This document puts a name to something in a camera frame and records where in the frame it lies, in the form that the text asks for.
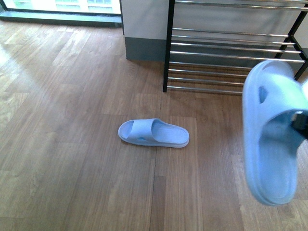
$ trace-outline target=sandal strap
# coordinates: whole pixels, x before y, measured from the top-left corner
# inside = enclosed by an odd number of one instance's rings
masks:
[[[156,141],[152,134],[152,124],[156,119],[137,119],[134,120],[132,129],[129,133],[128,139]]]
[[[275,118],[288,111],[307,111],[308,102],[298,82],[283,76],[267,76],[264,79],[265,86],[270,85],[270,92],[263,103],[260,104],[260,113],[264,122]]]

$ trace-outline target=floorboard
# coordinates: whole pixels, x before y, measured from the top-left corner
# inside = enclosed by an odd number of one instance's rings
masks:
[[[308,142],[295,198],[260,204],[241,97],[163,93],[163,67],[127,60],[121,28],[0,21],[1,231],[308,230]],[[189,144],[120,140],[144,118],[186,128]]]

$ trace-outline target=chrome rod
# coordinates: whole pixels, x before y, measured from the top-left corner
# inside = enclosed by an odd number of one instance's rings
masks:
[[[232,77],[247,77],[247,75],[223,73],[223,72],[211,72],[211,71],[190,71],[190,70],[178,70],[169,69],[171,73],[188,74],[188,75],[220,75],[220,76],[232,76]]]
[[[213,33],[213,34],[228,34],[228,35],[269,36],[269,37],[281,37],[281,38],[289,37],[288,35],[258,34],[258,33],[245,33],[245,32],[226,32],[226,31],[215,31],[215,30],[196,30],[196,29],[186,29],[186,28],[173,28],[172,30],[189,31],[189,32],[203,32],[203,33]]]
[[[172,35],[174,38],[181,39],[202,39],[202,40],[215,40],[215,41],[228,41],[228,42],[243,42],[243,43],[255,43],[255,44],[278,44],[278,45],[294,45],[294,42],[269,42],[269,41],[252,41],[243,39],[232,38],[213,38],[213,37],[201,37],[201,36],[187,36],[187,35]]]
[[[212,93],[226,93],[226,94],[242,94],[241,91],[234,90],[217,90],[217,89],[205,89],[205,88],[188,88],[188,87],[176,87],[176,86],[167,86],[168,89],[177,89],[177,90],[195,90],[195,91],[205,91]]]
[[[180,55],[199,55],[207,57],[217,57],[217,58],[230,58],[230,59],[246,59],[246,60],[280,60],[290,63],[305,63],[304,60],[294,60],[294,59],[274,59],[274,58],[260,58],[260,57],[247,57],[247,56],[237,56],[237,55],[221,55],[221,54],[208,54],[208,53],[194,53],[194,52],[181,52],[181,51],[170,51],[171,54]]]
[[[294,7],[294,6],[260,6],[250,4],[225,4],[225,3],[205,3],[198,1],[175,1],[178,4],[189,5],[203,5],[203,6],[218,6],[218,7],[233,7],[233,8],[251,8],[264,10],[287,10],[287,11],[308,11],[308,7]]]
[[[282,51],[282,50],[274,50],[274,49],[245,48],[245,47],[228,47],[228,46],[217,46],[217,45],[206,45],[206,44],[192,44],[192,43],[180,43],[180,42],[172,42],[171,45],[175,45],[175,46],[187,46],[187,47],[217,48],[217,49],[228,49],[228,50],[239,50],[239,51],[262,51],[262,52],[294,53],[294,54],[300,54],[300,53],[301,53],[301,51]]]
[[[171,61],[170,64],[175,65],[195,65],[195,66],[202,66],[202,67],[222,67],[222,68],[231,68],[231,69],[243,69],[246,71],[250,71],[251,67],[246,66],[227,66],[227,65],[214,65],[214,64],[195,64],[195,63],[185,63],[185,62],[173,62]]]
[[[259,1],[259,2],[273,2],[273,3],[283,3],[283,2],[289,2],[289,3],[297,3],[297,4],[305,4],[308,3],[306,0],[235,0],[235,1]]]
[[[244,83],[227,82],[227,81],[218,81],[218,80],[209,80],[209,79],[194,79],[194,78],[168,77],[168,80],[185,81],[185,82],[212,83],[212,84],[227,84],[227,85],[235,85],[235,86],[238,86],[238,87],[244,86]]]

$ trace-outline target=window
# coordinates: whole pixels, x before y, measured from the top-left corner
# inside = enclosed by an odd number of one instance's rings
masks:
[[[4,0],[7,8],[121,14],[119,0]]]

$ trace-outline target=slide sandal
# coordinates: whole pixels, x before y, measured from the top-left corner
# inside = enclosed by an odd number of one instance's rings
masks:
[[[305,139],[291,127],[293,116],[308,115],[302,86],[282,61],[264,61],[245,80],[243,125],[246,181],[265,205],[290,202],[296,191],[296,152]]]
[[[118,134],[127,143],[142,146],[182,148],[189,142],[186,129],[155,118],[127,121],[120,126]]]

